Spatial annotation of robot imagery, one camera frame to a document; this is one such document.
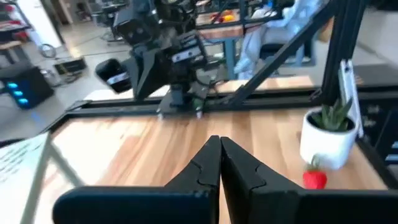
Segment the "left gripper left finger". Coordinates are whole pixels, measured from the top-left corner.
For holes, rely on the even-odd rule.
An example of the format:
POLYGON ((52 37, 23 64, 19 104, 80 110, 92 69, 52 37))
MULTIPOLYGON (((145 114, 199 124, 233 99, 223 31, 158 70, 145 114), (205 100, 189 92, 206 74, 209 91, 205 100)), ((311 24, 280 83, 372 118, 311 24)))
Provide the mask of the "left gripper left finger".
POLYGON ((167 184, 83 186, 62 194, 54 224, 218 224, 221 139, 211 136, 167 184))

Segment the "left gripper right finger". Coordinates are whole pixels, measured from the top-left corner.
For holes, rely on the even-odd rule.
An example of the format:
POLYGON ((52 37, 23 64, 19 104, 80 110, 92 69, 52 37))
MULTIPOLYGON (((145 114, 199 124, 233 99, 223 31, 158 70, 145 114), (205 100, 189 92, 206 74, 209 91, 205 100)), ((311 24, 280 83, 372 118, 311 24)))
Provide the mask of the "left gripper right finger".
POLYGON ((221 178, 232 224, 398 224, 398 190, 310 190, 227 137, 221 178))

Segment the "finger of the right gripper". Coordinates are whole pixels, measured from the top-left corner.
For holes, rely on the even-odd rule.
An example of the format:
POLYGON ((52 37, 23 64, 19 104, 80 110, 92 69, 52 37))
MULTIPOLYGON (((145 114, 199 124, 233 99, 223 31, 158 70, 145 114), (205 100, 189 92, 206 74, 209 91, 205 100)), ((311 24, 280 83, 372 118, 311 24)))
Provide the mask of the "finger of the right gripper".
POLYGON ((138 55, 135 53, 132 54, 132 58, 135 59, 136 67, 137 67, 136 71, 132 75, 133 76, 132 83, 134 86, 134 88, 133 88, 134 98, 136 100, 143 100, 145 97, 140 94, 139 83, 140 83, 140 80, 142 78, 142 74, 144 71, 144 59, 141 55, 138 55))
POLYGON ((139 79, 139 98, 147 98, 164 85, 158 72, 159 57, 157 52, 153 50, 145 53, 143 62, 144 69, 139 79))

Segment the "pale green perforated metal shelf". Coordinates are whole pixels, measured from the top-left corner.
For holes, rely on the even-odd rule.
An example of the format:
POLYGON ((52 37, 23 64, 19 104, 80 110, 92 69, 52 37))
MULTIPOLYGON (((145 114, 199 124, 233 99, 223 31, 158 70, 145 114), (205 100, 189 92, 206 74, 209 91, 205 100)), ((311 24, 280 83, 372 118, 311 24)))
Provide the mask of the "pale green perforated metal shelf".
POLYGON ((32 224, 49 159, 74 186, 84 184, 48 132, 0 148, 0 224, 32 224))

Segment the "wooden table blue legs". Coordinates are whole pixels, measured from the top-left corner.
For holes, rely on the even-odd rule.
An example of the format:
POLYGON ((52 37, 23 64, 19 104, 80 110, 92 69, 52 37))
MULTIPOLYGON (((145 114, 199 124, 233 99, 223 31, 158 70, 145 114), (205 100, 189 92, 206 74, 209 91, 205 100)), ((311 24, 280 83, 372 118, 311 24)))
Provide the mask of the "wooden table blue legs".
POLYGON ((223 59, 227 69, 226 77, 229 80, 237 80, 238 75, 234 73, 237 61, 236 43, 243 37, 247 29, 255 28, 262 21, 255 19, 244 19, 247 24, 242 24, 238 9, 232 10, 233 20, 212 24, 213 12, 200 14, 196 19, 197 30, 205 40, 206 45, 220 45, 222 47, 223 59))

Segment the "red toy strawberry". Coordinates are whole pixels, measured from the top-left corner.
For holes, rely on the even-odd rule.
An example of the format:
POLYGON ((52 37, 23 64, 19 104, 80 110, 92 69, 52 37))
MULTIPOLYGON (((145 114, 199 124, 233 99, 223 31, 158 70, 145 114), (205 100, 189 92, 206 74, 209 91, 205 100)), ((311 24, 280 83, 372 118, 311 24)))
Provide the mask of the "red toy strawberry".
POLYGON ((303 184, 306 189, 324 189, 327 184, 326 173, 320 167, 321 157, 315 154, 303 172, 303 184))

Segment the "person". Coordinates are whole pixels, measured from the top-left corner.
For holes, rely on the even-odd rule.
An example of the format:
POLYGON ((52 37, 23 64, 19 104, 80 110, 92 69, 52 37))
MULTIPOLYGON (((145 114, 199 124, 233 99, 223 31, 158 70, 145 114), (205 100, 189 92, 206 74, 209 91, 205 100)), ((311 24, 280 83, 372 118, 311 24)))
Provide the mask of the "person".
POLYGON ((262 46, 286 44, 309 22, 322 5, 323 0, 294 0, 293 6, 283 9, 283 19, 248 29, 243 38, 234 74, 240 80, 252 78, 260 59, 262 46))

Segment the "white pot with succulent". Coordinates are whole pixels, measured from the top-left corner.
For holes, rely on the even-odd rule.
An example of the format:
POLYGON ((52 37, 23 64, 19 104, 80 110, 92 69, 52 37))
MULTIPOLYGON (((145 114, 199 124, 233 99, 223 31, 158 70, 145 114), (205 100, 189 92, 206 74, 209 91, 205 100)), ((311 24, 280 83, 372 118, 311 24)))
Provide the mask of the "white pot with succulent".
POLYGON ((300 156, 315 167, 342 168, 358 135, 358 122, 350 115, 353 100, 310 109, 303 117, 300 156))

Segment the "black electronics box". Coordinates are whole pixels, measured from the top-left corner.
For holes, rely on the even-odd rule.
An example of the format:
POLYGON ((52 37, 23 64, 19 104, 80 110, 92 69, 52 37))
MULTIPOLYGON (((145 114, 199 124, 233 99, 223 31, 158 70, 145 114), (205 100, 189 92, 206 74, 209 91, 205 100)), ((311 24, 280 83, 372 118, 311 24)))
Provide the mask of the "black electronics box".
POLYGON ((39 67, 2 69, 0 82, 22 110, 35 108, 54 94, 39 67))
POLYGON ((398 165, 398 101, 360 102, 364 140, 385 165, 398 165))

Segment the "black aluminium table frame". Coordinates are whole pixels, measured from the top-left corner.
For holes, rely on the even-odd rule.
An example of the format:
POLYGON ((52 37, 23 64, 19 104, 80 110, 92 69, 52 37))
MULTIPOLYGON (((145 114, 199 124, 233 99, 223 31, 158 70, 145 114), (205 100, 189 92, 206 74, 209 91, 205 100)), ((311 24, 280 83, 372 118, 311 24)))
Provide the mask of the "black aluminium table frame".
MULTIPOLYGON (((247 84, 240 86, 231 93, 224 94, 218 100, 206 100, 201 107, 204 112, 215 111, 239 111, 250 109, 292 109, 318 106, 322 103, 330 103, 338 96, 337 69, 339 63, 352 56, 354 43, 356 42, 363 14, 370 0, 329 0, 316 13, 312 22, 289 42, 284 44, 260 71, 258 71, 247 84), (277 70, 290 54, 318 30, 326 20, 335 17, 336 26, 332 31, 331 53, 328 55, 324 81, 319 89, 305 88, 299 90, 282 90, 266 93, 257 92, 256 88, 271 73, 277 70)), ((90 116, 124 116, 124 115, 155 115, 165 114, 166 110, 160 108, 162 99, 153 100, 101 100, 93 103, 90 100, 81 100, 74 103, 61 117, 46 127, 46 131, 54 133, 69 119, 90 116)))

